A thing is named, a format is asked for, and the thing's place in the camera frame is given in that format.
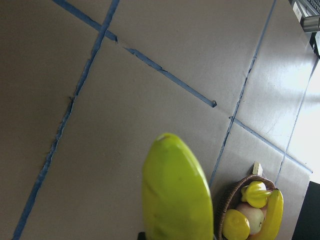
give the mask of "white label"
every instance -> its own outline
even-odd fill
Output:
[[[301,18],[302,18],[302,13],[297,5],[297,2],[295,2],[293,4],[293,11],[294,11],[294,14],[296,16],[296,18],[299,20],[299,22],[301,21]]]

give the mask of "blue tape strip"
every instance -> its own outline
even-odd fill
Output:
[[[317,59],[315,60],[315,63],[314,63],[314,65],[313,65],[313,68],[312,68],[312,71],[311,71],[311,74],[310,74],[308,83],[307,83],[307,85],[306,85],[306,88],[305,88],[304,93],[303,93],[302,100],[301,100],[301,102],[300,102],[300,106],[299,106],[299,109],[298,109],[298,113],[296,114],[296,117],[295,117],[294,125],[293,125],[293,128],[292,128],[291,135],[290,135],[288,144],[287,144],[287,146],[286,146],[285,152],[288,151],[288,148],[289,148],[289,145],[290,145],[290,142],[291,142],[291,138],[292,138],[292,135],[294,134],[294,130],[295,130],[295,127],[296,127],[296,124],[297,124],[297,120],[298,120],[299,114],[300,114],[300,110],[301,110],[302,104],[304,103],[304,100],[305,100],[305,97],[306,97],[306,93],[307,93],[307,90],[308,90],[308,86],[309,86],[310,80],[311,80],[311,78],[312,78],[312,76],[313,76],[313,74],[314,74],[314,72],[315,72],[315,70],[316,70],[316,67],[317,67],[318,63],[319,63],[319,58],[317,58]],[[277,184],[277,181],[278,181],[278,179],[279,179],[279,176],[280,176],[280,173],[281,173],[281,170],[282,170],[282,166],[283,166],[283,164],[284,164],[284,160],[285,160],[285,158],[283,157],[283,159],[282,159],[282,161],[281,161],[280,169],[279,169],[279,172],[278,172],[278,174],[277,174],[277,176],[276,176],[276,179],[275,179],[274,184]]]
[[[213,100],[213,101],[209,100],[208,98],[203,96],[201,93],[199,93],[198,91],[194,90],[192,87],[187,85],[185,82],[181,81],[179,78],[174,76],[172,73],[164,70],[159,64],[155,63],[154,61],[149,59],[147,56],[143,55],[138,50],[132,49],[132,48],[125,48],[125,49],[129,53],[131,53],[132,55],[135,55],[138,59],[143,61],[145,64],[148,64],[150,67],[157,70],[159,73],[165,75],[168,79],[170,79],[174,83],[178,84],[180,87],[184,88],[185,90],[187,90],[189,93],[193,94],[195,97],[197,97],[198,99],[200,99],[204,103],[208,104],[210,107],[214,108],[215,106],[217,106],[217,103],[215,100]]]
[[[226,143],[227,143],[227,140],[228,140],[228,136],[230,134],[230,131],[231,131],[231,128],[232,128],[232,125],[234,124],[234,120],[235,120],[235,117],[237,115],[237,112],[238,112],[238,109],[239,109],[239,106],[240,106],[240,102],[242,100],[242,97],[244,95],[244,91],[245,91],[245,87],[246,87],[246,84],[247,84],[247,81],[248,81],[248,77],[250,75],[250,72],[252,70],[252,68],[254,67],[254,64],[255,64],[255,61],[257,59],[257,55],[258,55],[258,52],[260,50],[260,47],[261,47],[261,43],[263,41],[263,38],[265,36],[265,33],[267,31],[267,27],[269,25],[269,21],[271,19],[271,15],[274,11],[274,8],[275,8],[275,5],[276,5],[276,1],[277,0],[274,0],[273,3],[272,3],[272,6],[271,6],[271,9],[269,11],[269,14],[268,14],[268,17],[265,21],[265,24],[264,24],[264,27],[263,27],[263,30],[262,30],[262,33],[260,35],[260,38],[259,38],[259,41],[258,41],[258,44],[256,46],[256,49],[255,49],[255,52],[254,52],[254,55],[252,57],[252,61],[251,61],[251,64],[250,64],[250,67],[249,67],[249,70],[248,70],[248,73],[246,74],[246,77],[245,77],[245,80],[244,80],[244,83],[243,83],[243,86],[242,86],[242,89],[241,89],[241,92],[240,92],[240,96],[239,96],[239,100],[238,102],[236,103],[236,106],[235,106],[235,109],[234,109],[234,112],[233,112],[233,116],[231,118],[231,121],[230,121],[230,124],[229,124],[229,127],[226,131],[226,134],[225,134],[225,137],[224,137],[224,140],[223,140],[223,143],[222,143],[222,146],[221,146],[221,149],[220,149],[220,152],[219,152],[219,156],[216,160],[216,163],[214,165],[214,168],[213,168],[213,171],[212,171],[212,174],[211,174],[211,178],[209,180],[209,186],[211,187],[212,186],[212,183],[214,181],[214,178],[215,178],[215,175],[216,175],[216,172],[217,172],[217,169],[218,169],[218,166],[220,164],[220,161],[221,161],[221,157],[222,157],[222,154],[224,152],[224,149],[225,149],[225,146],[226,146]]]
[[[92,20],[89,16],[84,14],[82,11],[80,11],[79,9],[77,9],[67,1],[65,0],[52,0],[52,1],[55,2],[57,5],[59,5],[60,7],[62,7],[63,9],[67,10],[69,13],[71,13],[78,19],[88,24],[89,26],[93,27],[95,30],[100,31],[101,25],[99,23]],[[105,32],[105,36],[112,41],[118,42],[117,36],[114,35],[112,32],[110,32],[109,30]]]
[[[309,172],[312,173],[312,170],[310,168],[308,168],[306,165],[302,164],[301,162],[299,162],[298,160],[294,159],[292,156],[290,156],[289,154],[287,154],[285,151],[281,150],[279,147],[277,147],[276,145],[274,145],[272,142],[268,141],[267,139],[265,139],[263,136],[261,136],[259,133],[255,132],[253,129],[251,129],[250,127],[244,125],[241,121],[239,121],[238,119],[234,119],[234,123],[238,124],[240,127],[244,128],[245,130],[247,130],[249,133],[251,133],[252,135],[254,135],[255,137],[257,137],[258,139],[260,139],[261,141],[263,141],[264,143],[268,144],[270,147],[272,147],[274,150],[276,150],[277,152],[283,154],[284,157],[287,157],[288,159],[290,159],[291,161],[297,163],[298,165],[300,165],[301,167],[303,167],[304,169],[307,169]]]
[[[57,131],[57,134],[55,136],[55,140],[54,142],[52,143],[51,145],[51,149],[50,149],[50,152],[48,153],[48,155],[46,156],[45,158],[45,163],[44,163],[44,166],[42,167],[42,170],[40,171],[33,187],[32,187],[32,190],[31,190],[31,193],[28,197],[28,200],[25,204],[25,207],[23,209],[23,212],[21,214],[21,217],[19,219],[19,222],[15,228],[15,231],[13,233],[13,238],[12,240],[19,240],[20,237],[21,237],[21,234],[25,228],[25,225],[26,225],[26,222],[27,222],[27,219],[28,219],[28,216],[35,204],[35,201],[36,201],[36,197],[37,197],[37,194],[42,186],[42,183],[43,181],[45,180],[45,177],[47,175],[47,172],[49,170],[49,167],[50,167],[50,164],[52,162],[52,158],[55,154],[55,152],[57,151],[57,146],[58,146],[58,143],[62,137],[62,134],[63,134],[63,131],[64,131],[64,128],[71,116],[71,113],[72,113],[72,109],[73,109],[73,106],[74,106],[74,103],[87,79],[87,76],[88,76],[88,73],[90,71],[90,68],[91,68],[91,65],[101,47],[101,43],[106,35],[106,32],[107,32],[107,28],[109,27],[110,25],[110,22],[112,20],[112,17],[113,17],[113,14],[115,13],[115,10],[118,6],[118,3],[119,3],[119,0],[113,0],[111,5],[110,5],[110,8],[108,10],[108,13],[106,15],[106,18],[102,24],[102,26],[100,27],[100,31],[99,31],[99,35],[97,37],[97,39],[95,40],[95,43],[94,43],[94,46],[93,46],[93,49],[92,49],[92,52],[91,52],[91,58],[86,62],[85,64],[85,67],[84,67],[84,70],[82,72],[82,76],[76,86],[76,90],[74,92],[74,96],[70,99],[70,103],[68,105],[68,108],[67,108],[67,111],[62,119],[62,122],[58,128],[58,131]]]

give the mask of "yellow banana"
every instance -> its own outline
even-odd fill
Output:
[[[188,146],[164,133],[142,169],[147,240],[212,240],[213,206],[205,174]]]
[[[247,240],[274,240],[278,235],[282,214],[284,211],[284,198],[280,190],[273,190],[268,197],[265,220],[260,232],[248,237]]]

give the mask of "wicker basket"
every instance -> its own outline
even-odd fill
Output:
[[[268,190],[276,189],[275,184],[259,175],[251,174],[241,179],[240,181],[232,184],[223,194],[219,205],[215,211],[215,230],[218,240],[225,240],[222,235],[222,226],[224,224],[225,215],[228,209],[234,209],[240,202],[241,193],[240,189],[249,185],[252,181],[261,181],[265,184]]]

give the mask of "metal cylinder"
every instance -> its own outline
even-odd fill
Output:
[[[303,19],[302,28],[305,33],[320,31],[320,15],[307,16],[305,19]]]

